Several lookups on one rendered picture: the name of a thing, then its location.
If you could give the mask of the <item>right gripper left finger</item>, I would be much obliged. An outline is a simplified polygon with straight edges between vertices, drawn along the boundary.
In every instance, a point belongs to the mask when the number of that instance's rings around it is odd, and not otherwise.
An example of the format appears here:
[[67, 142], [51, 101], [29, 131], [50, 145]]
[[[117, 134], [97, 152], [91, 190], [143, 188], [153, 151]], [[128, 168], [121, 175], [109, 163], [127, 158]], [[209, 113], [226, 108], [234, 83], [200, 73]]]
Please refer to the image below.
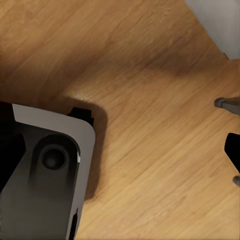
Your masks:
[[21, 133], [0, 138], [0, 193], [26, 152]]

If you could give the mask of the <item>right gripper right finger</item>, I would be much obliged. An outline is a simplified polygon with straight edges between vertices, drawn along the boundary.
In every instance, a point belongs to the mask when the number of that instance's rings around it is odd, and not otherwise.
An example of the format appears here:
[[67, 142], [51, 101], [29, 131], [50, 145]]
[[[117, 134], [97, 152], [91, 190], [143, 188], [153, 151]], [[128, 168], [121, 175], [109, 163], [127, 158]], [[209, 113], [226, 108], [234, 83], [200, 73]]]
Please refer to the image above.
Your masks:
[[229, 133], [226, 138], [224, 151], [240, 172], [240, 135]]

